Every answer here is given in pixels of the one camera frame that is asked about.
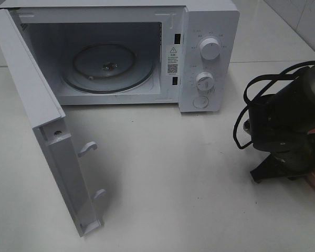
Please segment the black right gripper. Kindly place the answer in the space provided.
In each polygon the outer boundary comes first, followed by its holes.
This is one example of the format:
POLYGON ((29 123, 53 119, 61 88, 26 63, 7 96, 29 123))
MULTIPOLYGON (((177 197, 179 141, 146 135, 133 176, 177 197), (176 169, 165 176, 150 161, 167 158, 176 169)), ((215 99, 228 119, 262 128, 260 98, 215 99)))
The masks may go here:
POLYGON ((285 177, 297 180, 315 171, 315 133, 291 150, 271 152, 250 175, 255 183, 285 177))

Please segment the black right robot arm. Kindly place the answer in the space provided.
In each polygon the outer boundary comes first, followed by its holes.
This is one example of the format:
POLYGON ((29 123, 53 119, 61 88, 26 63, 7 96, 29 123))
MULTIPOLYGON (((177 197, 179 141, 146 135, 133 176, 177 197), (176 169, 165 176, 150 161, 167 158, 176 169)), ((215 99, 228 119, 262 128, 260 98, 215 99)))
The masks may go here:
POLYGON ((255 149, 269 153, 250 172, 255 182, 315 171, 315 65, 276 94, 254 99, 248 113, 244 130, 255 149))

